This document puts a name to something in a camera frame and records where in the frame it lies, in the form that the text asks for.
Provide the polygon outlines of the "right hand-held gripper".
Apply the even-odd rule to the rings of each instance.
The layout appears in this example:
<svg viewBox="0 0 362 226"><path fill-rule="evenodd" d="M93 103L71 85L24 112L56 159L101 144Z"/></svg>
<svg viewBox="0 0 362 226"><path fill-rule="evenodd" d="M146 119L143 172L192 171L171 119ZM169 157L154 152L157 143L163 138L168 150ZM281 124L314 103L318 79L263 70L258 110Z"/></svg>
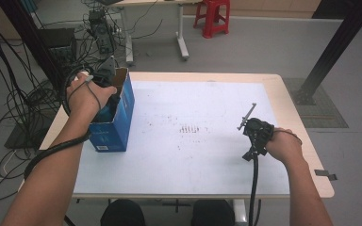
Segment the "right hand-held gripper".
<svg viewBox="0 0 362 226"><path fill-rule="evenodd" d="M238 130L243 130L242 134L247 136L251 142L249 151L242 157L246 161L251 161L259 154L266 155L266 145L273 135L274 126L266 121L258 118L251 118L250 115L254 111L256 103L252 103L252 107L248 113L242 118Z"/></svg>

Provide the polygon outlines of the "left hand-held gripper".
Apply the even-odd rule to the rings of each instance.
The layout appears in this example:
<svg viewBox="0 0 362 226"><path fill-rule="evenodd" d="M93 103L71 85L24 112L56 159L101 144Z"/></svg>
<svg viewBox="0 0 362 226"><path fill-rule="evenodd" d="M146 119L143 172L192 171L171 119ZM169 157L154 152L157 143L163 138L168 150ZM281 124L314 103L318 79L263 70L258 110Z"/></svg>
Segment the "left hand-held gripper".
<svg viewBox="0 0 362 226"><path fill-rule="evenodd" d="M114 56L107 58L92 75L92 81L101 88L111 86L113 78L116 75Z"/></svg>

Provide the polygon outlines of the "blue cardboard box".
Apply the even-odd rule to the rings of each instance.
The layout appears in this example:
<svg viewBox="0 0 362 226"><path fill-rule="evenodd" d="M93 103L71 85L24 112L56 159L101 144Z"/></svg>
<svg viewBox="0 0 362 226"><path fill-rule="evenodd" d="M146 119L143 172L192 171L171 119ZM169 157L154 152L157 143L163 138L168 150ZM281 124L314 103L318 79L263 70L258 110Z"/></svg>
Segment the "blue cardboard box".
<svg viewBox="0 0 362 226"><path fill-rule="evenodd" d="M90 142L97 152L125 152L135 103L129 71L118 68L110 79L93 81L102 87L112 85L117 92L90 124Z"/></svg>

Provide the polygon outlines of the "person's right hand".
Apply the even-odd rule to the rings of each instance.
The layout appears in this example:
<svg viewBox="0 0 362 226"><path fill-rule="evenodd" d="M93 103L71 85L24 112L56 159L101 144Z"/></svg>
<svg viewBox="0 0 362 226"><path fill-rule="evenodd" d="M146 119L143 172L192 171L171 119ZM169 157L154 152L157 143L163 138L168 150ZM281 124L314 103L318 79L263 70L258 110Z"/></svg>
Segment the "person's right hand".
<svg viewBox="0 0 362 226"><path fill-rule="evenodd" d="M266 150L285 166L302 161L302 141L289 129L276 128Z"/></svg>

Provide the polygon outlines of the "person's left hand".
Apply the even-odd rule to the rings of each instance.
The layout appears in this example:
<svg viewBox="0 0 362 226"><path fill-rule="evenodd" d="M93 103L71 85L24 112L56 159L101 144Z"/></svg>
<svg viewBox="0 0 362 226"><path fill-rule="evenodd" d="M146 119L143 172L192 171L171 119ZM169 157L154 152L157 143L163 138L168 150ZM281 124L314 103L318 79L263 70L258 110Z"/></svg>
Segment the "person's left hand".
<svg viewBox="0 0 362 226"><path fill-rule="evenodd" d="M108 99L117 93L117 89L112 86L101 88L91 80L89 74L81 72L75 76L66 92L70 108L69 119L89 124Z"/></svg>

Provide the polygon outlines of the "black computer tower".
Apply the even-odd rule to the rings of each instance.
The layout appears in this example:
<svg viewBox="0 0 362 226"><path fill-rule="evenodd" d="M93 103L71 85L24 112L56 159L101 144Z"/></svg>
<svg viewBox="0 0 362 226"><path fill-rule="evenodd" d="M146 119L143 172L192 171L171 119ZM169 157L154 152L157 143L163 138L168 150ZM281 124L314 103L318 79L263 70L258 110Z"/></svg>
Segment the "black computer tower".
<svg viewBox="0 0 362 226"><path fill-rule="evenodd" d="M96 40L101 54L112 54L115 50L112 28L107 23L106 14L102 9L91 10L89 13L90 31Z"/></svg>

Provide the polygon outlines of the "grey gridded floor mat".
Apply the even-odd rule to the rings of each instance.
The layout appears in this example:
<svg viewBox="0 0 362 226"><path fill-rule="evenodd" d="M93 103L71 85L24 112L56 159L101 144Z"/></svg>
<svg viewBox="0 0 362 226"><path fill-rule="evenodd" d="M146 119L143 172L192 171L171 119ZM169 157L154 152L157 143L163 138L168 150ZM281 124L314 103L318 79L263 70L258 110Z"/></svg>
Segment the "grey gridded floor mat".
<svg viewBox="0 0 362 226"><path fill-rule="evenodd" d="M294 102L294 105L305 128L349 127L322 86L318 87L309 104Z"/></svg>

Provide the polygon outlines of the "white table mat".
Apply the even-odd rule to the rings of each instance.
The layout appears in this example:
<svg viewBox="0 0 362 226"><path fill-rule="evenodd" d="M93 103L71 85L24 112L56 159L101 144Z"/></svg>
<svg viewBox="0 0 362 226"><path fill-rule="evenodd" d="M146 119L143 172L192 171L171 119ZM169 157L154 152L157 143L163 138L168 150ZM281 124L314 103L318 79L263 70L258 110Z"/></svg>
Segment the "white table mat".
<svg viewBox="0 0 362 226"><path fill-rule="evenodd" d="M75 194L245 197L254 166L259 167L258 193L288 194L281 163L269 156L243 159L251 147L240 128L243 116L276 122L262 84L136 81L132 87L126 150L98 153L86 143Z"/></svg>

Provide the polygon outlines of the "black tape strip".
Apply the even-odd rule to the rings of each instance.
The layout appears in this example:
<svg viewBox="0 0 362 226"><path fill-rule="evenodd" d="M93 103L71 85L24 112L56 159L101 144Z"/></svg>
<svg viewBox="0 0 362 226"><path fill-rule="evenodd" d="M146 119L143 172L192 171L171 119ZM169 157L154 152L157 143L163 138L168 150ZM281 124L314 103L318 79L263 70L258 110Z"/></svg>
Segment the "black tape strip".
<svg viewBox="0 0 362 226"><path fill-rule="evenodd" d="M327 177L329 181L337 180L337 176L326 169L314 169L314 172L317 176Z"/></svg>

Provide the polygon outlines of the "white desk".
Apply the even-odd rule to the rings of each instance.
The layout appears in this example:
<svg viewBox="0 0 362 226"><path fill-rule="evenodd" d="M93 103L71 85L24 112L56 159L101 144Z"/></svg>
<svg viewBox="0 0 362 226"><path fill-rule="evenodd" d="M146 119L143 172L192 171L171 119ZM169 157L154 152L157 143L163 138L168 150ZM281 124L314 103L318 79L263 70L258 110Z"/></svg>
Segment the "white desk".
<svg viewBox="0 0 362 226"><path fill-rule="evenodd" d="M133 52L133 42L131 37L131 29L127 27L126 23L126 7L139 7L139 6L160 6L160 5L176 5L177 6L177 16L178 16L178 28L175 32L176 40L178 47L181 53L181 57L184 60L189 59L189 51L184 40L183 35L183 15L184 15L184 6L186 4L196 4L200 0L121 0L117 3L109 4L109 8L116 8L120 11L123 33L124 33L124 53L125 53L125 62L128 65L134 64L134 52Z"/></svg>

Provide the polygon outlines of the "black metal stand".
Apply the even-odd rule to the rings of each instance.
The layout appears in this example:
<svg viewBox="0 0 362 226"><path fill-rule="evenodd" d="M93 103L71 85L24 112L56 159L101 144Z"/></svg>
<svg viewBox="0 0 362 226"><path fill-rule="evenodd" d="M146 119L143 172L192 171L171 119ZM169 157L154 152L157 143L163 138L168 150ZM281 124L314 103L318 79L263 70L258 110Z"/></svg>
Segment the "black metal stand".
<svg viewBox="0 0 362 226"><path fill-rule="evenodd" d="M32 17L21 0L0 0L0 8L4 11L13 27L20 35L29 51L36 59L46 77L56 91L61 91L64 75L58 63L42 40L41 34Z"/></svg>

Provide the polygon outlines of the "person's right knee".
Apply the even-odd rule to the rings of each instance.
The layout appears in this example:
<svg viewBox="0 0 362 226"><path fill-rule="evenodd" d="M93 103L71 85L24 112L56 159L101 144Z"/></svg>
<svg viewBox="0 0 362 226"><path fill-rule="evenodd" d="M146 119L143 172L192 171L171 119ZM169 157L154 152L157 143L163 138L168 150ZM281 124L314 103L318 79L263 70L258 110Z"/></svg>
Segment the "person's right knee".
<svg viewBox="0 0 362 226"><path fill-rule="evenodd" d="M199 200L193 205L191 226L235 226L235 213L226 200Z"/></svg>

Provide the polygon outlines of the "person's knee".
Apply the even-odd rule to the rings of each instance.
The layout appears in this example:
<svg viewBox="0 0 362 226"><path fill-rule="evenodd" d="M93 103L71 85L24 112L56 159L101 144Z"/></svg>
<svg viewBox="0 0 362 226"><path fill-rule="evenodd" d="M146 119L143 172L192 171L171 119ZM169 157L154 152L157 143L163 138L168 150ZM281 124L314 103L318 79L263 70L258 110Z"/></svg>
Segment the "person's knee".
<svg viewBox="0 0 362 226"><path fill-rule="evenodd" d="M110 203L100 219L100 226L146 226L140 206L126 199Z"/></svg>
<svg viewBox="0 0 362 226"><path fill-rule="evenodd" d="M191 226L235 226L235 213L226 200L199 200L193 205Z"/></svg>

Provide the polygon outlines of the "red plastic stool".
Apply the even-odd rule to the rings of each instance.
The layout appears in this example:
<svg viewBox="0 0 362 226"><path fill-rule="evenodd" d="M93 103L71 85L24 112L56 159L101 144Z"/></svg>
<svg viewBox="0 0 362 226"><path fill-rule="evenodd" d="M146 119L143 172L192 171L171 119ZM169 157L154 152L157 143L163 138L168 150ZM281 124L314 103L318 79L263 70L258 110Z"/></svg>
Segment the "red plastic stool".
<svg viewBox="0 0 362 226"><path fill-rule="evenodd" d="M230 0L202 0L198 3L193 27L200 19L205 20L203 37L211 39L215 34L229 33Z"/></svg>

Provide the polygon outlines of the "black metal post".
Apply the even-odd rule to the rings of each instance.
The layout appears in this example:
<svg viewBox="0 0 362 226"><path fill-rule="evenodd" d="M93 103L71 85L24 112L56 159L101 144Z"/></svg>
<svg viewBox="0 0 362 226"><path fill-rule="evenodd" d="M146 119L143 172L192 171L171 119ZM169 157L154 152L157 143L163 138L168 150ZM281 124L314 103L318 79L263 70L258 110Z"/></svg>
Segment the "black metal post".
<svg viewBox="0 0 362 226"><path fill-rule="evenodd" d="M343 52L362 27L362 0L358 0L347 13L333 38L299 89L294 90L292 100L296 105L313 105L313 96L326 75L334 67Z"/></svg>

